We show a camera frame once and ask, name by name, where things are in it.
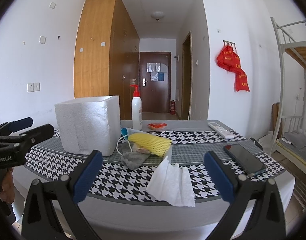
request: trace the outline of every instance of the ceiling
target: ceiling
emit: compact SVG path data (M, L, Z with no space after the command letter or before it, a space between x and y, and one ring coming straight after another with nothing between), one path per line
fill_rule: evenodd
M194 0L123 0L140 38L175 39ZM154 11L165 17L151 18Z

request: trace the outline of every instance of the human hand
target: human hand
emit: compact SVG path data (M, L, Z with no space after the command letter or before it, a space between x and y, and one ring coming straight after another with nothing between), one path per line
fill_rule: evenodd
M8 204L14 203L15 200L15 190L14 181L12 178L12 172L14 168L9 168L5 177L2 181L2 191L0 192L0 199Z

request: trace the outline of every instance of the pump dispenser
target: pump dispenser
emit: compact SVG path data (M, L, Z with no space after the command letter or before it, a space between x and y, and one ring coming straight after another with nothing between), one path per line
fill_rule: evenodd
M132 121L133 129L141 130L142 129L142 100L138 91L138 85L130 85L135 87L132 100Z

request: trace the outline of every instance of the houndstooth tablecloth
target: houndstooth tablecloth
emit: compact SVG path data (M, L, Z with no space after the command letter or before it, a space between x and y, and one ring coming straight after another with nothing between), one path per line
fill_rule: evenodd
M223 151L223 146L227 144L239 143L244 146L267 166L265 172L251 177L252 181L264 181L284 171L279 163L263 153L252 141L233 130L232 132L236 135L232 140L225 140L215 131L150 133L173 141L172 163L179 163L189 169L195 200L199 203L221 197L203 164L203 156L209 150L213 150L225 165L234 170L235 174L245 174L241 167ZM72 172L86 158L85 155L65 152L59 131L56 129L53 138L32 147L26 155L26 167L47 180L57 180L62 174ZM145 191L153 172L162 160L161 157L151 155L142 166L131 171L122 165L120 155L115 151L113 155L104 157L102 169L93 182L89 195L127 204L168 205L166 202L156 200Z

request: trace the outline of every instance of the wooden wardrobe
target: wooden wardrobe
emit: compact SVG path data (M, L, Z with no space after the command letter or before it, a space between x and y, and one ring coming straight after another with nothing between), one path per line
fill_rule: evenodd
M138 84L139 37L122 0L86 0L74 60L75 98L120 96L120 118L131 119Z

